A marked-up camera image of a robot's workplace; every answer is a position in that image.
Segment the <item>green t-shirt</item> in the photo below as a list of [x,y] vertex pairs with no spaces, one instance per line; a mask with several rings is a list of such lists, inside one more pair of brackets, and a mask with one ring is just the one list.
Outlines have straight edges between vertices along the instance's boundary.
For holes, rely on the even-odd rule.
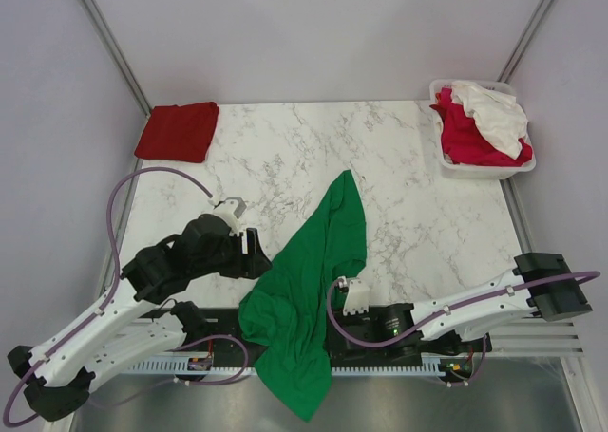
[[259,379],[305,422],[332,385],[327,292],[338,277],[366,267],[366,231],[359,191],[345,170],[239,303],[243,339],[265,348],[254,364]]

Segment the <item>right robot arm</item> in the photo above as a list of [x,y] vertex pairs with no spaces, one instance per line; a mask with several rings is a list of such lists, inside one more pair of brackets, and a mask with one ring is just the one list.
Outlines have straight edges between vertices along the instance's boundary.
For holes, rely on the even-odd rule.
[[439,299],[397,303],[370,313],[326,309],[333,329],[357,348],[387,352],[460,354],[468,343],[481,343],[493,329],[525,317],[546,322],[592,311],[581,286],[600,277],[597,271],[572,272],[562,254],[529,252],[514,258],[515,267],[481,286]]

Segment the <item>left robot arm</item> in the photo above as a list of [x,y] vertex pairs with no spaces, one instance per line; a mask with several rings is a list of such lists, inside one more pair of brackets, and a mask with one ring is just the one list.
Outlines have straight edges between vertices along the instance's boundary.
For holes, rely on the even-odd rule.
[[159,352],[198,349],[212,339],[204,313],[193,302],[176,303],[146,329],[118,333],[208,274],[257,279],[272,267],[257,229],[236,232],[219,216],[203,214],[179,234],[143,248],[110,289],[56,336],[8,355],[34,417],[55,422],[124,369]]

